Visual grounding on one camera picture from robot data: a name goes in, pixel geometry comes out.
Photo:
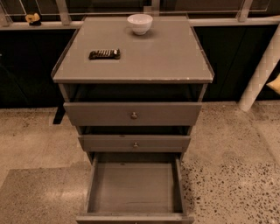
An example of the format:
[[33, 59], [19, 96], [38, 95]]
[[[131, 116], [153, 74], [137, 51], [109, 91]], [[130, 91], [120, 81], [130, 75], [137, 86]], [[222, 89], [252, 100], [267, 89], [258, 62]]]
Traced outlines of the yellow sponge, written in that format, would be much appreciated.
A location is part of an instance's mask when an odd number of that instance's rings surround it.
[[280, 75], [278, 75], [273, 81], [267, 83], [267, 86], [280, 95]]

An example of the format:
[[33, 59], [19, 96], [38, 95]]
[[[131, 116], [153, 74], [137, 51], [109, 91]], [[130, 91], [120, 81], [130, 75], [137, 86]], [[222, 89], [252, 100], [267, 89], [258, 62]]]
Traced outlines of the brass top drawer knob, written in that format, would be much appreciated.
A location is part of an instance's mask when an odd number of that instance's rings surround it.
[[138, 115], [136, 112], [132, 112], [131, 115], [130, 115], [130, 118], [133, 119], [133, 120], [136, 120], [138, 118]]

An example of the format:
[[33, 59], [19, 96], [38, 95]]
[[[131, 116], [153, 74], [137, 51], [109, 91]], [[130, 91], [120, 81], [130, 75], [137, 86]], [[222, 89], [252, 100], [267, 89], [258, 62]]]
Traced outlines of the grey drawer cabinet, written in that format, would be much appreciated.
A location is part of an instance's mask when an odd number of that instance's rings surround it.
[[[89, 59], [93, 50], [119, 49], [120, 59]], [[213, 72], [185, 17], [157, 17], [142, 36], [124, 17], [88, 17], [53, 79], [65, 102], [199, 102]], [[82, 135], [189, 136], [193, 126], [74, 126]], [[96, 153], [184, 152], [85, 151]]]

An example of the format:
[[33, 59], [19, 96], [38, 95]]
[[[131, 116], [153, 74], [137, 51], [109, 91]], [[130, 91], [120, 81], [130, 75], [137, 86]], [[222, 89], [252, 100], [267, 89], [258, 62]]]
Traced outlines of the grey middle drawer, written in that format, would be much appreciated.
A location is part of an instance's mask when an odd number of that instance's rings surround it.
[[82, 135], [78, 137], [81, 148], [89, 152], [184, 152], [189, 136], [160, 135]]

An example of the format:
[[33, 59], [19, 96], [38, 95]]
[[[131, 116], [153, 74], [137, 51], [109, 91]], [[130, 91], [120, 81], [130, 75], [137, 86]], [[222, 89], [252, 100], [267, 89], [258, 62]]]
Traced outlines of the grey drawer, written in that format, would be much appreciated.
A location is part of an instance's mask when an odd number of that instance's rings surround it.
[[[65, 102], [74, 126], [193, 126], [199, 102]], [[130, 118], [136, 112], [138, 118]]]
[[176, 153], [96, 153], [78, 224], [193, 224]]
[[160, 135], [82, 135], [78, 137], [81, 148], [89, 152], [184, 152], [189, 136]]

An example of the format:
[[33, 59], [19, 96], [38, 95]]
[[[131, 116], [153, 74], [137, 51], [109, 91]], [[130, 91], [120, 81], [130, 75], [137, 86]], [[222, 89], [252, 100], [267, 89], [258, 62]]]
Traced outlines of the grey top drawer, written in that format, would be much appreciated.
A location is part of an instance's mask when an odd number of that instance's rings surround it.
[[[199, 102], [65, 102], [74, 126], [193, 126]], [[138, 118], [130, 118], [136, 112]]]

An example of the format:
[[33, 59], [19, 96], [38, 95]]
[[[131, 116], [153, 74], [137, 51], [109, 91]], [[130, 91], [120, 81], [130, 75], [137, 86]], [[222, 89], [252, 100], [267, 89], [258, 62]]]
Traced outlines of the grey bottom drawer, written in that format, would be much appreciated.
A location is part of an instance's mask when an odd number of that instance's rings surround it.
[[78, 224], [193, 224], [176, 153], [96, 153]]

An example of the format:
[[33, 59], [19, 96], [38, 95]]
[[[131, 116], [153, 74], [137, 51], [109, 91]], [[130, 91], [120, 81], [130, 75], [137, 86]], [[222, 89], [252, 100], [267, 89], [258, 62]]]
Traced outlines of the dark snack bar packet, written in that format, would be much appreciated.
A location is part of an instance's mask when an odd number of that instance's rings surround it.
[[119, 60], [121, 52], [119, 49], [100, 49], [93, 50], [88, 58], [90, 60]]

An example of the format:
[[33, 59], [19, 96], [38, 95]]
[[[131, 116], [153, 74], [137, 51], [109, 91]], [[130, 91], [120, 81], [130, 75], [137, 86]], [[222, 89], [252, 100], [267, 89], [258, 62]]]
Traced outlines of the white ceramic bowl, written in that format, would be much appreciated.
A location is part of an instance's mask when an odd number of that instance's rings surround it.
[[151, 28], [153, 17], [148, 14], [134, 14], [128, 16], [127, 21], [136, 35], [144, 35]]

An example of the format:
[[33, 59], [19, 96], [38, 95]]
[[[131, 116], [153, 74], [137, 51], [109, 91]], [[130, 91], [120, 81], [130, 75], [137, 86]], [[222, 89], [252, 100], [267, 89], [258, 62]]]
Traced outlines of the small yellow black object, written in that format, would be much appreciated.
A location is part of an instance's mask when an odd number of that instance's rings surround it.
[[25, 16], [25, 20], [31, 26], [40, 26], [41, 25], [41, 17], [38, 13], [27, 14]]

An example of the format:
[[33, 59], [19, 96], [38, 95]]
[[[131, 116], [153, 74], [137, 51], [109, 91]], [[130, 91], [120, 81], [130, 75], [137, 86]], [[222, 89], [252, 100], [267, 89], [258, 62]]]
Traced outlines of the white diagonal pillar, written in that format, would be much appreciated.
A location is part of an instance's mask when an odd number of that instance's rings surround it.
[[249, 111], [260, 94], [263, 86], [280, 60], [280, 25], [269, 42], [253, 76], [245, 88], [238, 106], [242, 111]]

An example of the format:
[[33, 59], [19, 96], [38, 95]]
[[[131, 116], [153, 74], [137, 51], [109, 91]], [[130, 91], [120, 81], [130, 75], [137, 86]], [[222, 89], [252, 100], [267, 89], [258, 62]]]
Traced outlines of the metal railing frame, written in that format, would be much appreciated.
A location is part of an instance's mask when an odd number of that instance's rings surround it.
[[277, 25], [280, 0], [0, 0], [3, 29], [27, 29], [27, 14], [41, 27], [78, 26], [86, 17], [185, 16], [193, 26]]

